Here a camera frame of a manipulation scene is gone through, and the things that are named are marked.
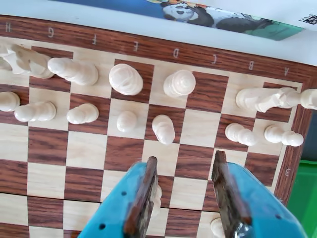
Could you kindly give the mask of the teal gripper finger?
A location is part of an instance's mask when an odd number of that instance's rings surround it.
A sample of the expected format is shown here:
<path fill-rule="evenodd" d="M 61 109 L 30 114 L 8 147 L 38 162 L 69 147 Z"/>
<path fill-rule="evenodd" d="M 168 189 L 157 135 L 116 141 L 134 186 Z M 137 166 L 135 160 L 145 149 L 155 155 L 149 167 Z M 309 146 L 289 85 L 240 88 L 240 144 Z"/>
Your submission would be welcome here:
<path fill-rule="evenodd" d="M 211 222 L 216 238 L 305 238 L 297 218 L 249 170 L 217 150 L 211 179 L 220 218 Z"/>
<path fill-rule="evenodd" d="M 80 238 L 144 238 L 159 213 L 158 160 L 136 162 L 101 203 Z"/>

